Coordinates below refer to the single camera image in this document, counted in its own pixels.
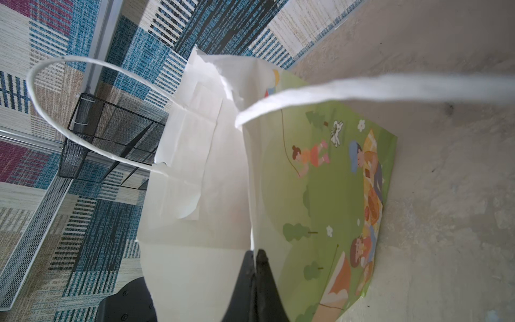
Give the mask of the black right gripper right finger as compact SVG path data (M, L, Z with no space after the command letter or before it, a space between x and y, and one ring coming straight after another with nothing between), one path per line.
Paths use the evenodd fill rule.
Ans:
M280 300L268 256L262 249L257 251L256 256L256 315L257 321L289 321Z

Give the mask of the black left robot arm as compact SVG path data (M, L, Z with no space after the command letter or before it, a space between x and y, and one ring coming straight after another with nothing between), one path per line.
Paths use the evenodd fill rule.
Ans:
M126 284L98 307L96 322L157 322L156 310L144 277Z

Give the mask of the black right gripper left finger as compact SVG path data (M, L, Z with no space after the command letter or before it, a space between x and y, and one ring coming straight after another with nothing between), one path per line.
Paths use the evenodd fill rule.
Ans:
M253 322L258 320L256 311L256 269L254 253L245 253L227 311L222 322Z

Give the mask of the white illustrated paper bag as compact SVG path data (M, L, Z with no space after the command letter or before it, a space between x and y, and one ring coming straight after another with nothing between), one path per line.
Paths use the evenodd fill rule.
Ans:
M346 101L514 101L508 75L391 74L309 86L194 49L137 240L157 321L222 321L245 253L266 252L289 321L336 321L367 291L396 137Z

